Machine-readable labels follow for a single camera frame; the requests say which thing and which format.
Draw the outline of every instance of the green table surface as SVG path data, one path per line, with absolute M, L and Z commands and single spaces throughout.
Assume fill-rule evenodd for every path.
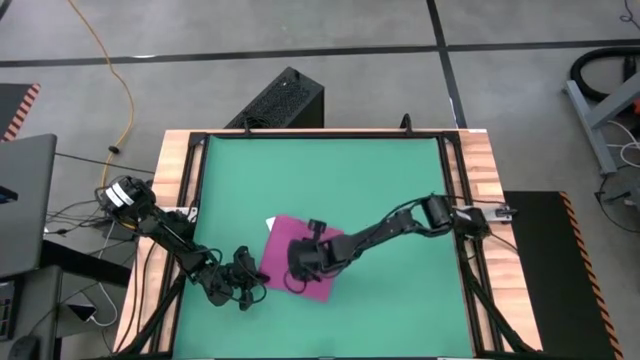
M 267 218 L 353 233 L 407 200 L 445 191 L 435 139 L 210 138 L 195 241 L 259 264 Z M 415 216 L 422 216 L 414 210 Z M 260 290 L 254 294 L 261 296 Z M 327 303 L 269 290 L 249 311 L 187 285 L 174 358 L 471 357 L 452 235 L 407 235 L 367 251 Z

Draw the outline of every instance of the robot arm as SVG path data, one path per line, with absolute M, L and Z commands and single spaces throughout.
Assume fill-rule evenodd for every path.
M 96 198 L 114 221 L 167 250 L 187 278 L 202 286 L 213 305 L 222 306 L 235 300 L 244 311 L 260 301 L 254 301 L 251 290 L 264 287 L 269 277 L 256 270 L 247 247 L 236 250 L 232 263 L 220 264 L 211 249 L 193 242 L 195 223 L 180 212 L 165 212 L 155 205 L 156 197 L 149 184 L 123 177 L 102 193 L 96 192 Z M 239 298 L 233 297 L 234 289 L 240 289 Z
M 428 228 L 411 214 L 416 206 L 422 207 Z M 417 233 L 436 237 L 454 230 L 469 237 L 485 237 L 490 233 L 482 210 L 473 207 L 454 209 L 447 197 L 437 195 L 403 204 L 379 223 L 356 234 L 320 241 L 326 225 L 316 221 L 311 225 L 314 238 L 293 240 L 288 248 L 289 273 L 299 281 L 321 281 L 322 275 L 343 270 L 364 251 L 400 235 Z

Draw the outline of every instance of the concrete floor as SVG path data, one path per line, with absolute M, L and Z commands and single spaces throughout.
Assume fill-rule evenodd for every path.
M 640 35 L 618 20 L 622 1 L 436 3 L 447 44 Z M 640 6 L 632 5 L 640 14 Z M 78 0 L 78 6 L 112 56 L 436 43 L 423 0 Z M 100 56 L 64 0 L 14 1 L 0 21 L 0 33 L 0 61 Z M 489 130 L 503 187 L 569 193 L 625 356 L 637 359 L 640 238 L 616 228 L 600 212 L 593 197 L 601 181 L 598 166 L 568 98 L 560 92 L 572 62 L 588 50 L 457 52 L 450 57 L 468 126 Z M 226 125 L 286 66 L 326 86 L 327 127 L 396 127 L 405 112 L 415 126 L 455 126 L 436 52 L 118 65 L 137 110 L 118 163 L 153 170 L 166 129 Z M 585 71 L 590 82 L 608 91 L 619 84 L 620 72 L 618 61 Z M 55 133 L 60 152 L 103 159 L 126 125 L 125 95 L 104 66 L 0 68 L 0 82 L 42 85 L 20 136 Z M 90 199 L 101 171 L 99 165 L 57 158 L 50 209 Z M 625 169 L 625 176 L 635 174 L 635 169 Z M 636 213 L 609 210 L 625 225 L 640 227 Z M 103 241 L 91 230 L 57 240 L 87 252 Z M 107 258 L 124 259 L 132 250 L 116 249 Z M 124 292 L 108 290 L 121 304 Z M 106 302 L 100 309 L 98 318 L 108 321 Z M 110 341 L 114 331 L 107 333 Z M 63 359 L 106 354 L 99 332 L 70 337 L 63 344 Z

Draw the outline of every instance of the vacuum hose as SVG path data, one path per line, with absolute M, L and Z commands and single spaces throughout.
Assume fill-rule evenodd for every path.
M 640 55 L 640 47 L 612 47 L 612 48 L 603 48 L 597 49 L 593 51 L 589 51 L 588 53 L 580 56 L 578 60 L 576 60 L 571 66 L 571 71 L 569 73 L 569 77 L 571 80 L 575 81 L 578 85 L 578 88 L 587 99 L 600 102 L 604 100 L 609 94 L 605 94 L 599 92 L 592 87 L 590 87 L 582 78 L 582 68 L 585 67 L 588 63 L 597 59 L 611 58 L 611 57 L 623 57 L 623 58 L 633 58 L 635 56 Z M 633 107 L 630 106 L 625 109 L 623 112 L 633 112 Z

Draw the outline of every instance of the pink cloth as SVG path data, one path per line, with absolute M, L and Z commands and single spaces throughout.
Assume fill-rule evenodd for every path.
M 341 234 L 341 230 L 327 227 L 320 239 L 325 240 Z M 286 215 L 278 215 L 276 217 L 260 263 L 260 272 L 271 277 L 271 280 L 265 284 L 266 286 L 289 292 L 284 285 L 284 274 L 289 268 L 287 261 L 289 243 L 294 239 L 302 240 L 303 238 L 310 239 L 312 237 L 313 231 L 309 230 L 307 222 Z M 322 279 L 321 282 L 310 281 L 307 283 L 305 291 L 296 295 L 327 302 L 331 293 L 332 283 L 333 279 Z M 304 287 L 303 282 L 294 280 L 289 274 L 287 274 L 287 284 L 294 290 Z

